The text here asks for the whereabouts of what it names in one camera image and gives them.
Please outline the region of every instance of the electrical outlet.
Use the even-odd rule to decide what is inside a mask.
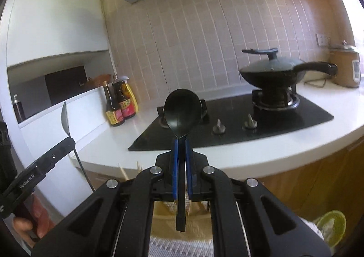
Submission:
[[[317,46],[327,47],[330,43],[330,37],[325,34],[316,33]]]

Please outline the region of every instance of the lid handle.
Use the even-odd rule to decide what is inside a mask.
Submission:
[[[247,53],[247,54],[268,55],[268,59],[273,60],[273,59],[277,58],[278,48],[272,48],[272,49],[243,49],[241,51],[243,53]]]

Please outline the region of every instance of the gas stove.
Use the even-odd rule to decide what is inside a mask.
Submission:
[[[251,141],[281,135],[332,120],[321,107],[296,94],[295,88],[274,92],[253,90],[252,94],[211,101],[201,100],[202,117],[188,135],[192,147]],[[158,117],[134,141],[129,151],[170,150],[174,134]]]

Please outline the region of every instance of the bottle label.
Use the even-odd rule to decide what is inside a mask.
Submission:
[[[116,111],[107,111],[106,116],[111,124],[117,124],[124,120],[123,114],[120,109]]]
[[[134,105],[130,99],[120,102],[121,111],[125,117],[128,117],[135,113]]]

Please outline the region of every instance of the metal rod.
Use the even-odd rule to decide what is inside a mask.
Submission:
[[[83,172],[83,175],[84,175],[84,176],[85,176],[85,178],[86,178],[86,181],[87,181],[87,182],[88,182],[88,184],[90,185],[92,192],[94,192],[94,191],[95,191],[95,189],[94,189],[94,187],[92,186],[91,181],[90,181],[90,179],[88,178],[88,176],[87,176],[87,174],[86,174],[86,171],[85,171],[85,169],[83,168],[83,166],[82,166],[82,164],[81,164],[81,160],[80,160],[80,158],[78,157],[78,154],[77,154],[76,148],[75,148],[73,151],[75,152],[75,155],[76,155],[77,161],[78,161],[78,163],[79,163],[79,165],[80,165],[80,167],[81,167],[81,170],[82,170],[82,172]]]

